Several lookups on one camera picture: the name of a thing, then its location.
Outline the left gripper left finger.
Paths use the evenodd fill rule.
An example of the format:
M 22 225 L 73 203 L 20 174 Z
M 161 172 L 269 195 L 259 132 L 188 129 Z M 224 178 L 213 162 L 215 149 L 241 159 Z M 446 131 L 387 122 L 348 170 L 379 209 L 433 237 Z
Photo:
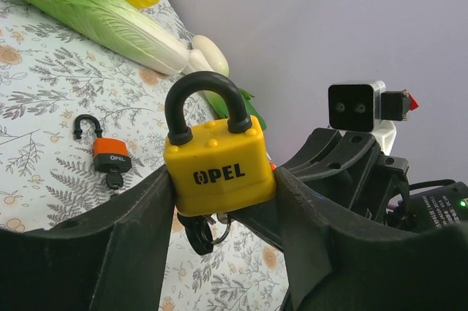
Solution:
M 50 230 L 1 231 L 3 310 L 156 310 L 173 219 L 165 168 Z

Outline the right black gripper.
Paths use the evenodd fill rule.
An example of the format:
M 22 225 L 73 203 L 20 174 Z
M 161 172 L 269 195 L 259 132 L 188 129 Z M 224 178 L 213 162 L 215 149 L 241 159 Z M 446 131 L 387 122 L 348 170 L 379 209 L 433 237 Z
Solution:
M 467 221 L 465 183 L 437 179 L 410 184 L 408 162 L 380 153 L 370 133 L 342 135 L 317 128 L 283 167 L 333 202 L 402 231 L 423 233 Z

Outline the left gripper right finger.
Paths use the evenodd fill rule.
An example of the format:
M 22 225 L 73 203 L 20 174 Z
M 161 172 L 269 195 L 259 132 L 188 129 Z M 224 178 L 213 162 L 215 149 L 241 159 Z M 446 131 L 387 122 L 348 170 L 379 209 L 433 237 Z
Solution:
M 410 233 L 275 173 L 289 288 L 283 310 L 465 310 L 467 224 Z

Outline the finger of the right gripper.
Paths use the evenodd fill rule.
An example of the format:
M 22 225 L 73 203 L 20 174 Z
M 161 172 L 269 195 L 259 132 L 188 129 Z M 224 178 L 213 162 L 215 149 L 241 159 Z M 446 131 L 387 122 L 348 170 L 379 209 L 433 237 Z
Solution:
M 266 201 L 232 211 L 230 217 L 245 225 L 254 235 L 278 251 L 283 250 L 275 201 Z

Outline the silver keys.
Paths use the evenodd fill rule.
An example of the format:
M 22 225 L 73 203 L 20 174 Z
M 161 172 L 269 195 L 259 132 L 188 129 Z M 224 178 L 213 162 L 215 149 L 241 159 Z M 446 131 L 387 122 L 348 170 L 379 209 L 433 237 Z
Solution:
M 228 213 L 202 216 L 201 240 L 203 243 L 218 245 L 231 231 L 232 218 Z

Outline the yellow padlock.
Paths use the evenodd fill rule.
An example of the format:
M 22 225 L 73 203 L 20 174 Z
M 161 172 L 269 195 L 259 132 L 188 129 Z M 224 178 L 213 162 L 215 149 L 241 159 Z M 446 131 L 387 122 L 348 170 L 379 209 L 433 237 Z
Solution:
M 214 245 L 201 240 L 202 216 L 230 213 L 272 199 L 276 182 L 263 130 L 255 116 L 207 121 L 190 127 L 186 99 L 199 92 L 194 77 L 173 84 L 165 100 L 168 134 L 164 161 L 175 190 L 178 218 L 198 255 Z

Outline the black-headed keys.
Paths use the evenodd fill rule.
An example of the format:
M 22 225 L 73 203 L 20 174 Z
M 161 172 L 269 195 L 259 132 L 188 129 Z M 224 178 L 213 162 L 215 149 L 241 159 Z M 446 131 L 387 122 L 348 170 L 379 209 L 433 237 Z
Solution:
M 117 169 L 113 168 L 107 172 L 105 184 L 109 190 L 118 192 L 124 186 L 124 179 L 121 173 Z

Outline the orange padlock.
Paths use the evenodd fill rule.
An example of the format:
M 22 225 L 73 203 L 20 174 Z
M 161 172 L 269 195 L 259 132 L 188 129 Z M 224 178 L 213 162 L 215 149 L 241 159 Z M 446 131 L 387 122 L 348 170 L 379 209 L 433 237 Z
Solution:
M 126 173 L 132 168 L 132 161 L 127 151 L 125 142 L 115 138 L 103 138 L 102 127 L 98 119 L 89 114 L 81 114 L 74 120 L 73 134 L 76 139 L 81 139 L 83 130 L 81 122 L 88 120 L 94 125 L 96 139 L 93 142 L 94 169 L 103 173 Z

